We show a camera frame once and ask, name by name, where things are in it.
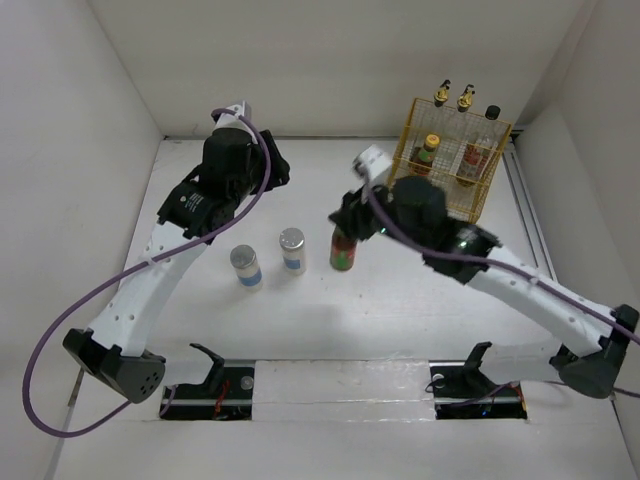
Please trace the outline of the yellow cap sauce bottle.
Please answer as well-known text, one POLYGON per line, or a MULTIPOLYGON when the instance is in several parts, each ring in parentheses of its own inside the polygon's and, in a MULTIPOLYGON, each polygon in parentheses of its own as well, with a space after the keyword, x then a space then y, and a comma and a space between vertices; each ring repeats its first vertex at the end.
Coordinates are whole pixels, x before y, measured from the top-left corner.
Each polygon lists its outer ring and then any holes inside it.
POLYGON ((426 135, 423 144, 416 147, 411 155, 409 171, 412 175, 427 176, 430 173, 440 143, 439 135, 435 133, 426 135))
POLYGON ((337 271, 348 271, 355 263, 357 241, 347 236, 338 226, 331 237, 330 265, 337 271))

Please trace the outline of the blue label shaker jar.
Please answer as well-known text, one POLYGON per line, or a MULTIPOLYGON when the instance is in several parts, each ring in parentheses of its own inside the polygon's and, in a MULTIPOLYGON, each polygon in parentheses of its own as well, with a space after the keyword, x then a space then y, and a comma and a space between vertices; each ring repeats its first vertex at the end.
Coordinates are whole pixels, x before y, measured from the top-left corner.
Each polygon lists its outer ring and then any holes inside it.
POLYGON ((306 271, 305 237, 295 227, 284 229, 279 236, 279 245, 285 268, 294 275, 302 275, 306 271))

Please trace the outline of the red label clear bottle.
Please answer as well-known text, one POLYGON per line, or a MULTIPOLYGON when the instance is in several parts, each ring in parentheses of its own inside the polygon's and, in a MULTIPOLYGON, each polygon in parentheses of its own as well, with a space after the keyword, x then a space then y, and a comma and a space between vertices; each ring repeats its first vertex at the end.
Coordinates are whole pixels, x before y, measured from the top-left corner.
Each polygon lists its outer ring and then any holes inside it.
POLYGON ((485 120, 469 134, 465 152, 456 172, 456 180, 462 187, 472 187, 480 179, 493 150, 496 121, 500 113, 499 106, 489 105, 484 114, 485 120))

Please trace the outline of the dark liquid square bottle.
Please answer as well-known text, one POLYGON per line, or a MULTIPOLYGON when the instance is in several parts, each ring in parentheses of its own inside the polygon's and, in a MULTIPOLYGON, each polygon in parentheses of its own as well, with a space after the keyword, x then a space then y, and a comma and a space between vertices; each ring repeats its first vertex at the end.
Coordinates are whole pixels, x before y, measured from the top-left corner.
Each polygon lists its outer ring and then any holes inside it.
POLYGON ((434 93, 433 103, 436 108, 442 107, 448 101, 450 84, 451 81, 445 79, 434 93))

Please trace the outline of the clear square oil bottle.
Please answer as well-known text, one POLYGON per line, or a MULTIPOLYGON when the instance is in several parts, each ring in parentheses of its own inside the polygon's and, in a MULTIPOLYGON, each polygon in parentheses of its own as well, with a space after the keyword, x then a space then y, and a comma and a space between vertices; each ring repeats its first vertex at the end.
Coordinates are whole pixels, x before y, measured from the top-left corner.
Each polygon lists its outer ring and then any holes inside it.
POLYGON ((475 95, 475 86, 473 84, 467 84, 462 94, 456 101, 456 108, 458 112, 467 112, 473 104, 475 95))

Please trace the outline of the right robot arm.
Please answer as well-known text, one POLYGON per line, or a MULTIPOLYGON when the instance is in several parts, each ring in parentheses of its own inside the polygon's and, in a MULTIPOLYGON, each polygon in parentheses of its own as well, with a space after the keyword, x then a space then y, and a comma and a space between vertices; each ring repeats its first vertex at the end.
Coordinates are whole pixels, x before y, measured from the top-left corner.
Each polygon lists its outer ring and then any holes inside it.
POLYGON ((434 272, 490 295, 544 328, 549 342, 474 346, 453 379, 473 393, 495 394, 517 381, 560 382, 604 399, 615 382, 639 313, 582 298, 525 264, 483 228, 448 215, 445 193, 424 177, 393 187, 347 192, 330 221, 350 240, 386 235, 421 254, 434 272))

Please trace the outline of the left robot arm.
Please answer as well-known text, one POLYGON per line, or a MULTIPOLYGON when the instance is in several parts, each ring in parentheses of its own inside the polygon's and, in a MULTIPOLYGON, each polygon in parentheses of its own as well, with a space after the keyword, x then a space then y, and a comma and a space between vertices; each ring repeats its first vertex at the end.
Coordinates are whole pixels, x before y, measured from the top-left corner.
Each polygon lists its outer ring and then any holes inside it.
POLYGON ((139 404, 160 386, 165 360, 147 341, 168 298, 191 264, 227 227, 240 204, 289 181, 290 166, 270 131, 262 144, 233 127, 215 129, 202 161, 176 185, 157 212, 141 268, 125 277, 86 329, 73 328, 64 349, 86 374, 139 404))

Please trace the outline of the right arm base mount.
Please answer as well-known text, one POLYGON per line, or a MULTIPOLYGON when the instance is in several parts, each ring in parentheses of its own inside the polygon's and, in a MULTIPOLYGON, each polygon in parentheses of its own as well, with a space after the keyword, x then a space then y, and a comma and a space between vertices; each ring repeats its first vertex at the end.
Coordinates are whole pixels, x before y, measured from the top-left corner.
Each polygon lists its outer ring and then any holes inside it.
POLYGON ((527 420, 519 382, 496 384, 479 370, 491 342, 474 346, 465 360, 431 360, 425 392, 437 420, 527 420))

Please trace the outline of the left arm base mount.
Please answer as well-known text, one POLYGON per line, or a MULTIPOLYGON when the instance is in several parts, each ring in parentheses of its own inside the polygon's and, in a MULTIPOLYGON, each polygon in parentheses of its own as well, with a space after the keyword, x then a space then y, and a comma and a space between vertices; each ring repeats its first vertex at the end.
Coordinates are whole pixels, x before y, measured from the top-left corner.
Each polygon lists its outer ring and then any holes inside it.
POLYGON ((225 360, 199 344, 189 346, 211 361, 200 383, 164 388, 158 416, 167 421, 249 421, 252 419, 255 360, 225 360))

